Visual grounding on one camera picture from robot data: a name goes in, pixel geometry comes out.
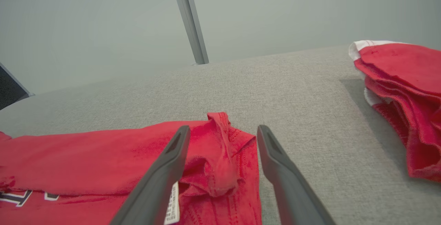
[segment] white tag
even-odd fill
[[[165,214],[164,225],[169,225],[172,223],[179,222],[179,189],[178,182],[173,184],[172,192],[170,193],[170,200],[168,201],[167,213]]]

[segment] stitching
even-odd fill
[[[240,133],[240,130],[235,128],[234,131],[230,135],[230,138],[229,138],[230,142],[233,141],[239,133]]]
[[[219,112],[219,118],[220,118],[220,121],[222,122],[222,125],[227,126],[227,124],[225,123],[225,113],[224,112]]]
[[[231,220],[231,208],[230,208],[230,197],[227,197],[227,211],[228,211],[228,223],[233,224],[233,221]]]
[[[237,156],[238,156],[238,162],[239,162],[239,176],[240,176],[241,178],[243,178],[244,175],[243,175],[243,173],[242,173],[242,154],[240,153],[240,154],[238,154]]]
[[[236,205],[236,198],[233,195],[233,205],[234,205],[234,220],[235,220],[235,224],[239,224],[239,220],[237,218],[237,205]]]
[[[194,209],[192,207],[190,207],[189,215],[190,215],[190,217],[191,217],[191,219],[193,221],[193,224],[202,225],[201,217],[196,212],[194,212]]]
[[[213,214],[214,214],[214,221],[217,223],[217,211],[216,211],[216,206],[213,203],[213,198],[210,197],[210,202],[211,202],[211,206],[213,207]]]
[[[213,191],[214,191],[214,195],[217,197],[217,186],[216,186],[216,178],[214,176],[212,176],[213,178]]]

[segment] stack of folded clothes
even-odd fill
[[[441,182],[441,51],[393,41],[354,42],[365,98],[407,150],[409,176]]]

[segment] white trim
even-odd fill
[[[381,104],[383,101],[381,101],[381,98],[375,94],[373,91],[369,90],[368,88],[364,88],[364,98],[366,99],[366,102],[370,106],[374,106],[375,104]]]
[[[23,195],[16,195],[16,194],[10,194],[10,193],[2,193],[2,195],[11,196],[11,197],[16,197],[16,198],[25,198],[25,197],[26,197],[26,194],[27,194],[28,192],[29,192],[29,190],[28,190],[28,191],[25,191],[25,193],[24,193]],[[21,206],[23,206],[23,205],[26,203],[26,201],[30,198],[30,195],[32,194],[32,192],[33,192],[33,191],[30,191],[29,195],[28,195],[27,198],[23,201],[22,204],[20,204],[21,202],[19,202],[19,201],[10,200],[10,199],[7,199],[7,198],[0,198],[0,201],[5,201],[5,202],[9,202],[9,203],[15,203],[15,204],[16,204],[16,207],[21,207]]]
[[[359,53],[360,50],[362,50],[366,47],[380,46],[380,45],[391,44],[391,43],[409,44],[409,43],[396,42],[396,41],[391,41],[391,40],[359,40],[359,41],[354,41],[349,46],[349,56],[351,57],[352,60],[355,61],[360,58],[360,53]]]
[[[44,199],[47,200],[47,201],[57,201],[59,197],[60,197],[60,195],[57,195],[56,198],[50,198],[50,197],[48,196],[48,193],[47,193],[47,192],[44,192]]]

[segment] folded red shirt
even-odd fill
[[[261,224],[255,136],[225,113],[141,129],[22,136],[0,132],[0,217],[7,224],[108,224],[178,128],[191,138],[178,224]]]
[[[409,176],[441,182],[441,52],[391,41],[349,49],[365,77],[365,98],[397,131]]]

